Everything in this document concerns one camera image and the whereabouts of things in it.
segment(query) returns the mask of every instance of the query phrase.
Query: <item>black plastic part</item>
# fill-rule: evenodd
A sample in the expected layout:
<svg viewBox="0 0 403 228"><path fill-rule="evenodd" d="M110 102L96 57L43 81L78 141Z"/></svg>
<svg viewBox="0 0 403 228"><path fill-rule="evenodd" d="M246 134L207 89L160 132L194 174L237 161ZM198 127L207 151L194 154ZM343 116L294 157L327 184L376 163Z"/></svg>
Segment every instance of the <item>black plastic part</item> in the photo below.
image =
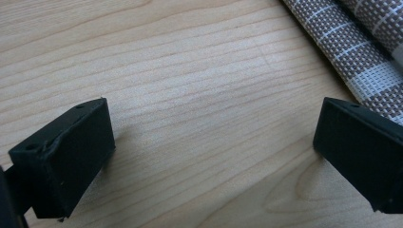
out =
<svg viewBox="0 0 403 228"><path fill-rule="evenodd" d="M76 105L12 148L11 171L29 186L27 201L39 219L69 217L114 150L107 102L98 99ZM24 197L14 197L20 212Z"/></svg>
<svg viewBox="0 0 403 228"><path fill-rule="evenodd" d="M314 148L374 211L403 213L403 126L364 106L325 98Z"/></svg>
<svg viewBox="0 0 403 228"><path fill-rule="evenodd" d="M24 216L17 213L7 183L6 175L0 167L0 227L25 228Z"/></svg>
<svg viewBox="0 0 403 228"><path fill-rule="evenodd" d="M32 186L24 177L20 175L15 165L9 168L6 173L6 180L10 191L10 197L13 201L15 213L24 215L32 205L30 189Z"/></svg>

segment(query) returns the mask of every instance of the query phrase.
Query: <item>hole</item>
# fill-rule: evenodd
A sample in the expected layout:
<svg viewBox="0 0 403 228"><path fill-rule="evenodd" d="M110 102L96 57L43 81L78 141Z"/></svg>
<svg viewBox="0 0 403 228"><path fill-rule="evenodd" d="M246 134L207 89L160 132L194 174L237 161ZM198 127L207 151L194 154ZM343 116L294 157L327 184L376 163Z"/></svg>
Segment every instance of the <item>hole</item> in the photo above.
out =
<svg viewBox="0 0 403 228"><path fill-rule="evenodd" d="M26 147L26 149L27 150L33 150L33 149L36 149L36 148L38 148L39 147L39 144L29 144L29 145L27 145L27 147Z"/></svg>

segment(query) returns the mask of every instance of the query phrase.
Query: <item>white stripe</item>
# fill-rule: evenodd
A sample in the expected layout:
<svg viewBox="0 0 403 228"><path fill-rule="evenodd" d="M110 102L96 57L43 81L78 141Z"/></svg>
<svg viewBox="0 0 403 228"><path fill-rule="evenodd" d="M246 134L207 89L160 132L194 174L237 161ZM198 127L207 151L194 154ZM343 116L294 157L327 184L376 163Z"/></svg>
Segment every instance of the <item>white stripe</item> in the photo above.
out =
<svg viewBox="0 0 403 228"><path fill-rule="evenodd" d="M380 19L376 25L373 28L372 34L375 34L376 31L379 29L379 27L386 21L386 19L388 19L392 14L396 14L396 12L400 9L403 8L403 3L400 4L400 6L397 6L396 8L392 9L390 12L388 12L388 14L386 14L384 17L382 17L382 19Z"/></svg>
<svg viewBox="0 0 403 228"><path fill-rule="evenodd" d="M334 28L330 29L329 31L327 31L326 33L324 33L322 36L320 36L320 38L317 40L317 42L320 44L320 43L322 42L322 40L323 40L326 36L328 36L329 34L335 32L335 31L337 31L337 30L339 30L339 29L341 29L341 28L350 26L351 24L354 24L354 22L348 22L348 23L346 23L346 24L339 25L338 27L334 27Z"/></svg>
<svg viewBox="0 0 403 228"><path fill-rule="evenodd" d="M355 5L355 8L354 8L354 15L356 15L356 12L358 11L358 8L362 5L362 2L363 2L364 0L359 0L357 3L356 3L356 5Z"/></svg>
<svg viewBox="0 0 403 228"><path fill-rule="evenodd" d="M301 0L297 0L296 3L294 3L294 5L291 7L291 11L295 11L296 6L299 4Z"/></svg>
<svg viewBox="0 0 403 228"><path fill-rule="evenodd" d="M396 117L392 117L392 118L390 118L390 120L397 124L403 125L403 114L396 116Z"/></svg>
<svg viewBox="0 0 403 228"><path fill-rule="evenodd" d="M356 45L356 46L352 46L352 47L350 47L350 48L348 48L348 49L345 49L345 50L343 50L343 52L339 53L339 54L334 58L334 61L338 61L341 56L348 54L350 51L352 51L352 50L354 50L354 49L357 49L357 48L360 48L360 47L369 45L370 43L372 43L372 41L366 41L366 42L362 42L361 44L358 44L358 45Z"/></svg>
<svg viewBox="0 0 403 228"><path fill-rule="evenodd" d="M346 85L353 91L355 97L362 102L387 88L402 84L403 76L401 72L396 63L390 61L365 70L348 80Z"/></svg>
<svg viewBox="0 0 403 228"><path fill-rule="evenodd" d="M320 10L314 12L314 14L312 14L312 15L306 20L305 26L306 26L307 24L309 24L309 22L310 22L312 19L314 19L314 18L315 18L318 14L320 14L321 12L323 12L323 11L325 11L325 10L328 10L328 9L330 9L330 8L334 8L334 7L338 7L338 4L332 4L332 5L330 5L330 6L327 6L327 7L325 7L325 8L322 8L322 9L320 9Z"/></svg>

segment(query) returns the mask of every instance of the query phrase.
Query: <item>placemat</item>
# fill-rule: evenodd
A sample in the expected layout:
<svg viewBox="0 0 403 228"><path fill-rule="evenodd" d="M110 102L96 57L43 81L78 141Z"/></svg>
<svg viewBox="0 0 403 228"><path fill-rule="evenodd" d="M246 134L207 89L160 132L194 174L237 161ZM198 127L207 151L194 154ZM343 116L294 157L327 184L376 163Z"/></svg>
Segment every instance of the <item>placemat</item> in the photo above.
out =
<svg viewBox="0 0 403 228"><path fill-rule="evenodd" d="M403 66L403 2L341 0L367 30Z"/></svg>
<svg viewBox="0 0 403 228"><path fill-rule="evenodd" d="M403 76L390 53L333 0L284 0L359 102L403 125Z"/></svg>

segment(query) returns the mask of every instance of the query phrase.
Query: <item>wood grain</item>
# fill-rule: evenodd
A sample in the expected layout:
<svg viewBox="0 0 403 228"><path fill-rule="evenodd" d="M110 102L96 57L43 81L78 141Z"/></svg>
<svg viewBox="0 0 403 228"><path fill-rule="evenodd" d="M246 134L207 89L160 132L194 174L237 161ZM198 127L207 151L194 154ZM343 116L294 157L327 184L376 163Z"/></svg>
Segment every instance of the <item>wood grain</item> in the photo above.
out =
<svg viewBox="0 0 403 228"><path fill-rule="evenodd" d="M116 154L30 227L401 227L312 149L323 97L352 99L323 58L276 0L1 1L0 164L102 96Z"/></svg>

